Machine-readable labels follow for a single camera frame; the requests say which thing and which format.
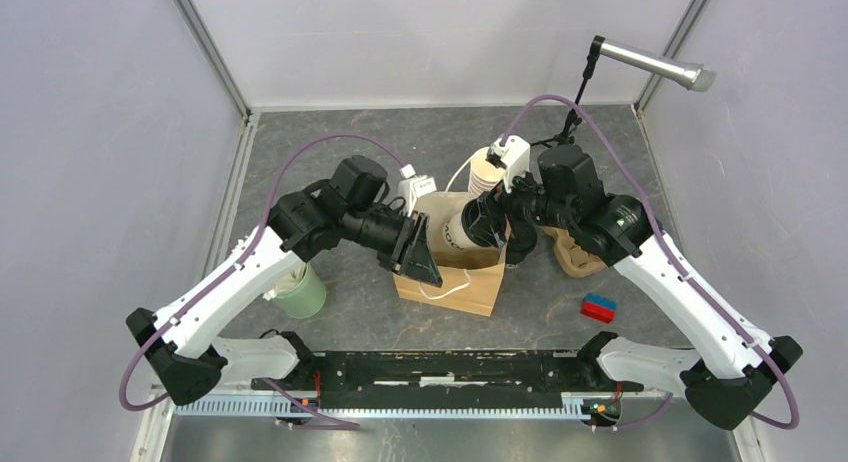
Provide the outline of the black sleeved paper cup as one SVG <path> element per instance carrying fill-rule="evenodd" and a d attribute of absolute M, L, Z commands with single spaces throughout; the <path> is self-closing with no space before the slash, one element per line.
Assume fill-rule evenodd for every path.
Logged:
<path fill-rule="evenodd" d="M 505 264 L 510 266 L 521 264 L 535 250 L 537 240 L 537 229 L 533 224 L 526 221 L 510 223 Z"/>

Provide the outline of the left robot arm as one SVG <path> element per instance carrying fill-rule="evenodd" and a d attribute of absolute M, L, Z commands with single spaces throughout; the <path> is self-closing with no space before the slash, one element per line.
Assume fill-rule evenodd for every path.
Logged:
<path fill-rule="evenodd" d="M 197 286 L 174 302 L 139 308 L 126 324 L 177 406 L 191 404 L 226 382 L 280 380 L 306 387 L 314 363 L 298 340 L 225 339 L 229 322 L 284 276 L 342 240 L 375 252 L 380 267 L 439 287 L 443 279 L 428 245 L 427 214 L 416 202 L 436 191 L 434 179 L 406 165 L 398 184 L 402 207 L 384 202 L 387 171 L 364 156 L 344 159 L 328 179 L 273 199 L 249 237 Z"/>

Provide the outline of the brown paper bag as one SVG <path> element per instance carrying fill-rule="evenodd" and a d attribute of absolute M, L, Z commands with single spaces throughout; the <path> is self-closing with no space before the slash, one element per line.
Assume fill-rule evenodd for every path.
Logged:
<path fill-rule="evenodd" d="M 506 245 L 459 251 L 446 245 L 441 234 L 443 224 L 479 196 L 453 191 L 451 186 L 437 184 L 436 192 L 422 197 L 415 205 L 415 210 L 429 216 L 429 246 L 443 278 L 442 286 L 433 287 L 398 275 L 394 285 L 402 299 L 489 317 L 504 277 Z"/>

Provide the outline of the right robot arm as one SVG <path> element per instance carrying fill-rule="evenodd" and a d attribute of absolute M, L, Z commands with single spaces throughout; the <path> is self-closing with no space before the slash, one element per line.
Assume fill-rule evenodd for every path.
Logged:
<path fill-rule="evenodd" d="M 566 230 L 645 293 L 691 343 L 688 350 L 638 344 L 612 332 L 593 337 L 577 364 L 580 382 L 602 390 L 613 381 L 681 395 L 712 425 L 733 430 L 753 416 L 800 359 L 789 336 L 757 328 L 687 262 L 646 202 L 606 192 L 592 158 L 575 145 L 543 151 L 529 169 L 529 145 L 496 141 L 487 161 L 502 170 L 489 194 L 523 249 L 538 227 Z"/>

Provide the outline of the white paper cup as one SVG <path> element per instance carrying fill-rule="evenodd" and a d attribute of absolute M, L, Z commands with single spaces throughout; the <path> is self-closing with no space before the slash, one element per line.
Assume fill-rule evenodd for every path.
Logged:
<path fill-rule="evenodd" d="M 452 250 L 467 250 L 476 246 L 463 225 L 462 209 L 443 224 L 441 234 L 446 245 Z"/>

